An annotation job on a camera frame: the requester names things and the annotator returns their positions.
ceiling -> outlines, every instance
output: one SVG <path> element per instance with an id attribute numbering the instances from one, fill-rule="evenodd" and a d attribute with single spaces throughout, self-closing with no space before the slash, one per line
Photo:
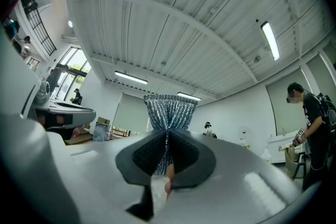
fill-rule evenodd
<path id="1" fill-rule="evenodd" d="M 133 91 L 202 98 L 251 87 L 330 33 L 324 0 L 67 0 L 69 16 L 102 82 Z M 274 61 L 260 25 L 277 37 Z M 143 85 L 114 71 L 147 79 Z"/>

black railing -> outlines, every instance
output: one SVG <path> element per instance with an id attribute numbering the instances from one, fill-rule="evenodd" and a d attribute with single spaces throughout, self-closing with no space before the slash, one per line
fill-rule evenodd
<path id="1" fill-rule="evenodd" d="M 46 28 L 44 27 L 40 14 L 37 10 L 35 0 L 21 0 L 25 14 L 30 25 L 43 48 L 48 52 L 49 56 L 56 50 L 54 43 L 51 41 Z"/>

tree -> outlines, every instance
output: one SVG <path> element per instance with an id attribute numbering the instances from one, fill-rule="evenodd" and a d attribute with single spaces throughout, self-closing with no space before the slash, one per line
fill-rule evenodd
<path id="1" fill-rule="evenodd" d="M 80 69 L 81 69 L 81 66 L 78 65 L 78 64 L 76 64 L 76 63 L 74 63 L 71 67 L 74 68 L 74 69 L 77 69 L 77 70 L 80 70 Z M 85 69 L 85 68 L 83 68 L 81 71 L 87 73 L 87 72 L 89 72 L 89 69 Z M 82 76 L 77 76 L 77 78 L 76 78 L 76 80 L 75 80 L 75 83 L 82 84 L 83 81 L 84 81 L 84 77 L 82 77 Z"/>

black t-shirt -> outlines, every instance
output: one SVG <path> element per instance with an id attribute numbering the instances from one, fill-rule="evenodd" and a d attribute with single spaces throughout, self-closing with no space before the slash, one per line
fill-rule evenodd
<path id="1" fill-rule="evenodd" d="M 303 110 L 307 120 L 307 128 L 309 129 L 313 121 L 322 116 L 319 102 L 310 92 L 305 93 L 303 97 Z M 307 141 L 311 147 L 321 144 L 328 144 L 329 142 L 330 128 L 326 122 L 326 119 L 322 117 L 322 120 L 322 125 L 307 138 Z"/>

fluorescent light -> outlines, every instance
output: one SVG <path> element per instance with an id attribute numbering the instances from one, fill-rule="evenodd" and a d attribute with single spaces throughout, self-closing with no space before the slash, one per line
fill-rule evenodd
<path id="1" fill-rule="evenodd" d="M 275 40 L 275 36 L 273 34 L 271 25 L 269 24 L 269 22 L 264 22 L 261 25 L 261 29 L 263 30 L 263 32 L 264 32 L 264 34 L 267 38 L 267 41 L 269 43 L 269 46 L 271 47 L 271 51 L 272 51 L 272 54 L 273 54 L 274 61 L 278 60 L 280 58 L 280 54 L 279 54 L 278 45 L 277 45 L 277 42 Z"/>
<path id="2" fill-rule="evenodd" d="M 127 74 L 118 72 L 118 71 L 115 71 L 114 74 L 116 74 L 117 76 L 126 78 L 126 79 L 130 79 L 130 80 L 134 80 L 134 81 L 136 81 L 136 82 L 140 82 L 140 83 L 143 83 L 143 84 L 147 84 L 147 81 L 146 81 L 146 80 L 139 79 L 139 78 L 136 78 L 136 77 L 134 77 L 134 76 L 130 76 L 130 75 L 127 75 Z"/>
<path id="3" fill-rule="evenodd" d="M 187 97 L 189 99 L 194 99 L 194 100 L 197 100 L 197 101 L 201 100 L 201 98 L 199 98 L 199 97 L 192 96 L 192 95 L 189 95 L 189 94 L 186 94 L 186 93 L 183 93 L 183 92 L 178 92 L 177 95 Z"/>

